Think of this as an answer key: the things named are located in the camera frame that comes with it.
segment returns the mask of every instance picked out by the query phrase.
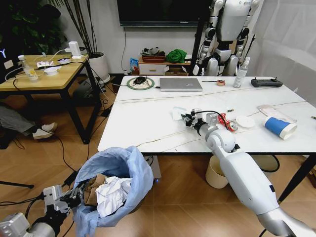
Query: floor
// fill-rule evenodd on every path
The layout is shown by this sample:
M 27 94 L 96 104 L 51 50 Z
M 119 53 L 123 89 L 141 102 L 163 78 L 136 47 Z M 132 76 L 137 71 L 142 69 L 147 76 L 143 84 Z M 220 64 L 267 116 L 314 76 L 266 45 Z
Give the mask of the floor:
M 106 92 L 109 107 L 115 99 Z M 37 96 L 36 99 L 47 99 Z M 11 96 L 6 102 L 16 109 L 26 106 L 24 97 Z M 68 113 L 62 108 L 41 111 L 41 123 L 58 122 L 59 136 L 65 146 L 65 159 L 73 167 L 81 167 L 87 159 L 88 146 L 83 145 Z M 84 122 L 88 120 L 89 107 L 78 112 Z M 95 127 L 100 124 L 98 117 Z M 95 131 L 90 143 L 89 157 L 97 152 L 98 142 L 106 125 L 106 119 Z M 61 144 L 56 138 L 36 142 L 18 135 L 25 147 L 19 149 L 11 143 L 0 150 L 0 180 L 34 184 L 32 190 L 0 185 L 0 201 L 19 201 L 37 196 L 43 188 L 62 184 L 71 170 L 63 163 Z M 292 175 L 304 161 L 301 156 L 278 156 L 281 167 L 270 175 L 279 196 Z M 107 237 L 255 237 L 262 231 L 256 216 L 240 204 L 230 186 L 217 190 L 205 181 L 209 157 L 160 156 L 158 157 L 162 179 L 155 182 L 138 211 L 124 217 L 116 227 L 97 228 L 96 236 Z M 27 204 L 0 207 L 0 220 L 15 212 L 25 212 Z M 281 205 L 294 217 L 316 227 L 316 189 L 305 179 Z M 30 211 L 32 223 L 43 215 L 43 201 L 36 202 Z M 71 225 L 68 217 L 61 227 L 62 236 Z M 67 236 L 75 236 L 72 227 Z

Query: person's leg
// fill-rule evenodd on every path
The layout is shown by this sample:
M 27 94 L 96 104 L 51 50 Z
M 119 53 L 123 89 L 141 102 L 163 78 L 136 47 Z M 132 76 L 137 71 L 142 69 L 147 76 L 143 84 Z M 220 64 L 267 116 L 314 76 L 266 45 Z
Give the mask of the person's leg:
M 35 123 L 28 121 L 5 103 L 0 103 L 0 126 L 18 131 L 25 136 L 35 133 Z

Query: blue cup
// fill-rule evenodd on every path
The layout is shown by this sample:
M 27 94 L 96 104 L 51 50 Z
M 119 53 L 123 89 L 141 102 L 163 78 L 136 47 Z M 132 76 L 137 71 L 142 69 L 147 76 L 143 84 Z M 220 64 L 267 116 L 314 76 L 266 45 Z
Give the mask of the blue cup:
M 264 126 L 283 140 L 288 139 L 297 128 L 295 123 L 284 122 L 274 117 L 267 117 Z

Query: remote controller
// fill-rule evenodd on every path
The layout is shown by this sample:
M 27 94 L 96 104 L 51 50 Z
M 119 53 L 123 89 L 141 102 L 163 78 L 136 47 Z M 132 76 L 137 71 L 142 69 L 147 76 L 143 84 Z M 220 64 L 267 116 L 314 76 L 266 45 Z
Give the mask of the remote controller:
M 257 79 L 252 79 L 251 80 L 251 84 L 254 87 L 260 87 L 260 86 L 274 86 L 274 87 L 280 87 L 283 85 L 283 83 L 279 80 L 277 80 L 277 78 L 273 78 L 270 80 L 257 80 Z

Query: white sneaker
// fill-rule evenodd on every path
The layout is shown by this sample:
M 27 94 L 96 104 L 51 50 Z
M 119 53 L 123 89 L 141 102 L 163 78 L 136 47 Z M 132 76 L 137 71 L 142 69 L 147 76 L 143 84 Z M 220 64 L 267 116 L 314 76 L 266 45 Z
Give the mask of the white sneaker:
M 45 132 L 41 129 L 38 129 L 36 131 L 36 133 L 33 133 L 33 138 L 34 140 L 38 140 L 38 139 L 45 139 L 45 138 L 48 138 L 48 137 L 51 137 L 52 135 L 54 135 L 54 133 L 48 133 L 48 132 Z
M 56 122 L 53 122 L 51 124 L 44 124 L 42 125 L 42 129 L 44 131 L 48 131 L 48 132 L 54 132 L 57 129 L 58 124 Z

